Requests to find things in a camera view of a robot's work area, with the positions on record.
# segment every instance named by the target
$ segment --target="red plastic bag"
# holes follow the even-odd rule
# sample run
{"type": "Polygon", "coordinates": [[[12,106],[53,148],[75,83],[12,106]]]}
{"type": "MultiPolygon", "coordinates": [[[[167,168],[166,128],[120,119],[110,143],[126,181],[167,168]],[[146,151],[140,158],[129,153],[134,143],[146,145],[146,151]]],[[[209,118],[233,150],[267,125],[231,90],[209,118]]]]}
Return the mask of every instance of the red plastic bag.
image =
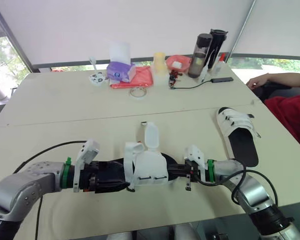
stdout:
{"type": "Polygon", "coordinates": [[[149,66],[137,66],[136,73],[131,82],[111,84],[113,89],[127,89],[134,87],[150,87],[154,84],[149,66]]]}

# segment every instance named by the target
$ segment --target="purple tissue box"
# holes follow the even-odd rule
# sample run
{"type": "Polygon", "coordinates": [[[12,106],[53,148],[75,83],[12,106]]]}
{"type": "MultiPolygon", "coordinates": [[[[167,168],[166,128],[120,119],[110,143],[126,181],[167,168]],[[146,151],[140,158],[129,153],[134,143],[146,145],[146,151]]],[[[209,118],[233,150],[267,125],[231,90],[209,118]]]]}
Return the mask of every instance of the purple tissue box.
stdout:
{"type": "Polygon", "coordinates": [[[136,66],[128,65],[122,62],[111,61],[106,68],[106,75],[109,79],[130,83],[136,75],[136,66]]]}

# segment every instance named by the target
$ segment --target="white plastic container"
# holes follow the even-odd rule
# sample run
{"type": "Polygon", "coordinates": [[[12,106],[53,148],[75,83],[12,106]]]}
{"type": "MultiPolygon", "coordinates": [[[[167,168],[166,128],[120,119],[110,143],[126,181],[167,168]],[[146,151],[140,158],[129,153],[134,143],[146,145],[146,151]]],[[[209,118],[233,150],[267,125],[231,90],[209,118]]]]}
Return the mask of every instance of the white plastic container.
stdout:
{"type": "Polygon", "coordinates": [[[224,63],[225,56],[226,56],[225,53],[221,54],[221,57],[219,58],[219,61],[216,63],[216,65],[213,68],[212,76],[216,76],[220,72],[220,70],[222,68],[222,64],[224,63]]]}
{"type": "Polygon", "coordinates": [[[154,86],[169,85],[169,70],[165,62],[166,55],[163,52],[156,52],[153,56],[153,63],[150,67],[154,86]]]}

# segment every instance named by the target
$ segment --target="white table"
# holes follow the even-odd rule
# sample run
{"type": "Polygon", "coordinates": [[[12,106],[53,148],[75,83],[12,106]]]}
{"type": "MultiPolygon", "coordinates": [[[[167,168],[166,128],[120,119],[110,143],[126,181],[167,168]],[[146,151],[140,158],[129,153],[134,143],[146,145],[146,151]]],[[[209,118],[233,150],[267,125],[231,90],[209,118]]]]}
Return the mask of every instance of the white table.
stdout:
{"type": "MultiPolygon", "coordinates": [[[[279,205],[300,202],[300,145],[261,103],[234,107],[255,116],[253,124],[262,138],[255,142],[259,156],[256,170],[270,178],[276,187],[279,205]]],[[[9,175],[25,159],[52,145],[94,138],[100,143],[96,160],[123,157],[127,141],[136,136],[141,121],[152,121],[160,130],[160,150],[183,162],[183,152],[197,145],[206,158],[225,160],[226,151],[217,129],[217,108],[162,114],[66,121],[46,124],[0,127],[0,179],[9,175]]],[[[54,149],[35,161],[66,161],[75,157],[81,146],[54,149]]],[[[263,183],[269,194],[268,184],[263,183]]],[[[138,187],[113,193],[73,193],[70,189],[47,194],[43,198],[39,239],[76,239],[137,229],[153,228],[243,213],[231,202],[231,193],[223,186],[205,187],[186,181],[138,187]]],[[[26,217],[16,240],[32,240],[35,234],[37,206],[26,217]]]]}
{"type": "MultiPolygon", "coordinates": [[[[152,86],[143,100],[129,96],[129,89],[93,86],[91,74],[93,71],[29,74],[0,113],[0,127],[242,106],[257,100],[226,64],[217,77],[233,77],[233,82],[175,90],[168,85],[152,86]]],[[[198,84],[186,75],[178,79],[181,82],[176,87],[198,84]]]]}

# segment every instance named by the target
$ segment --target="wire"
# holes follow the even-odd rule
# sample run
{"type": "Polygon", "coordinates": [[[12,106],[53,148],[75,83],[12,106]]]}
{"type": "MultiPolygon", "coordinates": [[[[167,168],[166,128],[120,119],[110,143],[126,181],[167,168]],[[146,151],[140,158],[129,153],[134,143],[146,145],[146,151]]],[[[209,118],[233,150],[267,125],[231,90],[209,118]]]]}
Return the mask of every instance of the wire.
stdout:
{"type": "MultiPolygon", "coordinates": [[[[235,173],[229,175],[228,177],[226,177],[226,178],[224,178],[224,179],[222,179],[222,180],[220,180],[219,182],[216,182],[216,183],[207,183],[207,182],[201,181],[197,175],[194,175],[194,179],[196,181],[198,181],[200,184],[204,185],[204,186],[215,187],[215,186],[219,186],[219,185],[224,184],[226,181],[230,180],[231,178],[233,178],[233,177],[235,177],[235,176],[237,176],[239,174],[242,174],[243,172],[244,172],[244,170],[236,171],[235,173]]],[[[246,169],[245,172],[258,174],[258,175],[260,175],[261,177],[263,177],[268,182],[268,184],[270,185],[270,187],[271,187],[271,189],[273,191],[275,205],[278,206],[278,204],[279,204],[278,194],[277,194],[277,191],[275,189],[275,186],[272,184],[272,182],[269,180],[269,178],[267,178],[261,172],[258,172],[258,171],[255,171],[255,170],[246,169]]]]}
{"type": "Polygon", "coordinates": [[[44,154],[45,152],[48,152],[52,149],[55,149],[57,147],[61,147],[63,145],[68,145],[68,144],[82,144],[85,143],[86,141],[67,141],[67,142],[63,142],[54,146],[51,146],[35,155],[33,155],[32,157],[30,157],[28,160],[24,161],[23,163],[21,163],[20,166],[17,167],[17,169],[13,172],[13,174],[18,173],[26,164],[28,164],[29,162],[31,162],[33,159],[35,159],[36,157],[40,156],[41,154],[44,154]]]}
{"type": "Polygon", "coordinates": [[[211,80],[204,81],[204,82],[198,84],[197,86],[192,86],[192,87],[174,87],[174,86],[171,86],[170,89],[195,89],[195,88],[201,86],[202,84],[209,83],[209,82],[212,82],[212,81],[211,80]]]}
{"type": "MultiPolygon", "coordinates": [[[[13,172],[13,174],[18,173],[26,164],[28,164],[29,162],[31,162],[33,159],[35,159],[36,157],[40,156],[41,154],[44,154],[52,149],[64,146],[64,145],[68,145],[68,144],[83,144],[86,141],[83,140],[79,140],[79,141],[67,141],[67,142],[63,142],[63,143],[59,143],[57,145],[51,146],[45,150],[42,150],[41,152],[33,155],[32,157],[30,157],[28,160],[24,161],[23,163],[21,163],[20,166],[18,166],[16,168],[16,170],[13,172]]],[[[35,225],[35,240],[38,240],[38,232],[39,232],[39,218],[40,218],[40,211],[41,211],[41,206],[42,206],[42,201],[43,201],[43,196],[40,198],[40,203],[39,203],[39,207],[38,207],[38,212],[36,214],[36,225],[35,225]]]]}
{"type": "Polygon", "coordinates": [[[40,197],[40,203],[39,203],[39,207],[38,207],[38,212],[36,214],[36,225],[35,225],[35,240],[38,240],[38,232],[39,232],[39,218],[40,218],[40,210],[41,210],[41,205],[42,205],[42,200],[43,200],[43,196],[40,197]]]}
{"type": "Polygon", "coordinates": [[[235,186],[235,188],[233,189],[232,193],[231,193],[231,200],[232,202],[234,202],[237,205],[240,205],[239,202],[236,200],[236,193],[238,192],[238,190],[240,189],[242,183],[244,182],[246,175],[247,175],[247,166],[240,160],[234,159],[237,162],[239,162],[242,167],[243,167],[243,173],[242,173],[242,177],[240,179],[240,181],[238,182],[238,184],[235,186]]]}

